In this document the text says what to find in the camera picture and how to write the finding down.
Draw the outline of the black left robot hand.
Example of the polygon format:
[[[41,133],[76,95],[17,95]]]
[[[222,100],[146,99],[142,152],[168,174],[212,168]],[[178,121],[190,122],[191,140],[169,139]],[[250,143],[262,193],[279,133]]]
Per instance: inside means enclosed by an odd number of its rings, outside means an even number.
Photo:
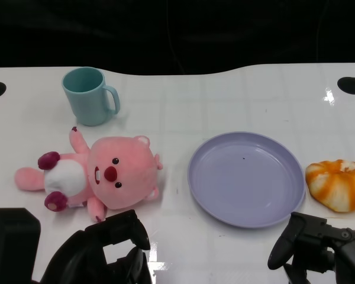
[[[41,233],[25,208],[0,208],[0,283],[34,283]],[[131,209],[75,232],[56,251],[41,283],[151,283],[144,225]]]

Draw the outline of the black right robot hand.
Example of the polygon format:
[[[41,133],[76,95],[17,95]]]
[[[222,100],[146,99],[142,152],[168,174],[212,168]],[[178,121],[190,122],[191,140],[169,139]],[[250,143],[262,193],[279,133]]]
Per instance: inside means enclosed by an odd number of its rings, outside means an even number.
[[[337,283],[355,283],[355,230],[335,228],[325,218],[293,212],[267,266],[270,270],[283,267],[289,283],[309,283],[309,270],[333,271]]]

